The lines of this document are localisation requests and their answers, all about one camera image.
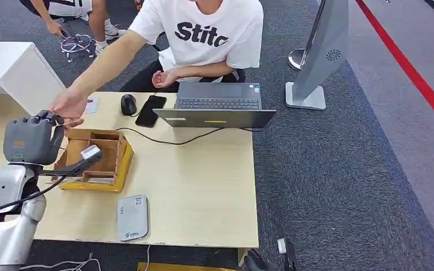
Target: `red stripe on floor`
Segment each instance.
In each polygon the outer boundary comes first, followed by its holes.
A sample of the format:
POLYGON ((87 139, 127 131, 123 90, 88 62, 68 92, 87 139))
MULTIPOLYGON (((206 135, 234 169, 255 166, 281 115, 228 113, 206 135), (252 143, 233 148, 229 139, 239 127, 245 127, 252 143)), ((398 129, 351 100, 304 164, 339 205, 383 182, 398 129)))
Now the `red stripe on floor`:
POLYGON ((423 79, 423 77, 418 73, 418 71, 413 67, 410 61, 405 57, 403 52, 398 48, 395 42, 390 38, 387 31, 382 27, 377 18, 373 15, 373 13, 368 9, 367 5, 363 2, 363 0, 355 0, 357 1, 358 6, 363 11, 365 16, 367 17, 370 24, 374 27, 377 34, 380 36, 381 40, 393 55, 397 63, 403 69, 403 71, 407 74, 409 79, 413 82, 416 88, 420 91, 422 96, 427 100, 430 106, 434 110, 434 91, 429 86, 427 82, 423 79))

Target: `laptop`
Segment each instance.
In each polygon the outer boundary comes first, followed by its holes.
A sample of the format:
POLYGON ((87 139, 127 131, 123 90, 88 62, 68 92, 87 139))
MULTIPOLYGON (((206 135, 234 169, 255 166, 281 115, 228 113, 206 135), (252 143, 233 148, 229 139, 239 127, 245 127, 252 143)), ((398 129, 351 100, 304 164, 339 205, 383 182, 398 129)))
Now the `laptop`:
POLYGON ((181 82, 173 109, 153 109, 172 127, 263 129, 276 110, 263 110, 259 83, 181 82))

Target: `white sneaker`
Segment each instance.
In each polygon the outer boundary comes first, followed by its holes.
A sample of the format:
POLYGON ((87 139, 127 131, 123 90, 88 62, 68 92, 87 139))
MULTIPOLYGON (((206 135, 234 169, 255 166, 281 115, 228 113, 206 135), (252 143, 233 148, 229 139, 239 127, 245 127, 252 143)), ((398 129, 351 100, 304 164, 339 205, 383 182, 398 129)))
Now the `white sneaker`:
POLYGON ((116 27, 117 25, 113 25, 112 29, 106 30, 106 40, 114 40, 116 38, 122 37, 125 33, 125 29, 119 29, 116 27))
POLYGON ((107 47, 107 42, 96 42, 96 55, 100 55, 107 47))

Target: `black cable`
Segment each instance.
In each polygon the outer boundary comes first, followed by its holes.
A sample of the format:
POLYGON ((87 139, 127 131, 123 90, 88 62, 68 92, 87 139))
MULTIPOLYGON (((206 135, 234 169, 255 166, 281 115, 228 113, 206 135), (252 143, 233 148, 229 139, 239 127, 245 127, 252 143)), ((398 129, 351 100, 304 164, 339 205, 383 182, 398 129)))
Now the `black cable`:
POLYGON ((262 130, 251 130, 251 129, 247 129, 247 128, 239 128, 241 130, 247 131, 247 132, 252 132, 252 133, 260 133, 263 132, 264 129, 262 130))
POLYGON ((140 113, 142 112, 142 108, 139 110, 139 112, 135 115, 130 115, 130 117, 137 117, 140 113))
POLYGON ((156 140, 156 139, 150 138, 150 137, 148 137, 148 136, 142 134, 142 133, 139 132, 139 131, 136 131, 136 130, 134 130, 134 129, 127 128, 127 127, 122 127, 122 128, 115 129, 115 130, 116 130, 116 131, 119 131, 119 130, 130 130, 130 131, 133 131, 133 132, 135 132, 135 133, 140 134, 141 136, 147 138, 147 139, 150 140, 150 141, 154 141, 154 142, 157 142, 157 143, 163 143, 163 144, 169 144, 169 145, 180 146, 180 145, 184 145, 184 144, 190 143, 190 142, 192 142, 192 141, 194 141, 194 140, 196 140, 196 139, 199 139, 199 138, 201 138, 201 137, 208 136, 208 135, 211 134, 211 133, 215 133, 215 132, 220 131, 220 130, 223 130, 223 129, 225 129, 225 128, 218 128, 218 129, 215 129, 215 130, 210 131, 210 132, 208 132, 208 133, 201 134, 201 135, 199 135, 199 136, 197 136, 197 137, 194 137, 194 138, 192 138, 192 139, 190 139, 190 140, 187 140, 187 141, 185 141, 185 142, 180 142, 180 143, 156 140))
POLYGON ((7 204, 1 205, 1 206, 0 206, 0 210, 2 210, 2 209, 4 209, 4 208, 7 208, 7 207, 9 207, 9 206, 13 206, 13 205, 16 205, 16 204, 23 203, 23 202, 25 202, 25 201, 27 201, 27 200, 35 199, 35 198, 37 198, 38 196, 40 196, 40 195, 42 195, 42 194, 44 194, 44 193, 49 192, 49 190, 51 190, 52 188, 58 186, 62 181, 64 181, 64 179, 65 179, 66 177, 67 177, 67 176, 62 176, 59 180, 57 180, 57 181, 56 181, 55 183, 53 183, 51 186, 49 186, 48 188, 46 188, 46 189, 44 189, 44 190, 42 190, 42 191, 40 191, 40 192, 38 192, 38 193, 32 194, 32 195, 30 195, 30 196, 28 196, 28 197, 26 197, 26 198, 23 198, 23 199, 15 200, 15 201, 13 201, 13 202, 9 202, 9 203, 7 203, 7 204))

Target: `white t-shirt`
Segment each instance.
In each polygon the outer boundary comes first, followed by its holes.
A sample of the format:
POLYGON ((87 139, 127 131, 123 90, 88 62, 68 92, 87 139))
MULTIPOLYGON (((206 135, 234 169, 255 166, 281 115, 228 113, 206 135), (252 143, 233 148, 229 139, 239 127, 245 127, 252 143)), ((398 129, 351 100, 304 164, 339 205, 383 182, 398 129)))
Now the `white t-shirt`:
POLYGON ((245 69, 259 67, 262 25, 259 0, 223 0, 210 15, 203 14, 189 0, 145 0, 129 29, 149 44, 155 44, 157 37, 166 33, 170 47, 159 52, 164 71, 224 59, 229 67, 245 69))

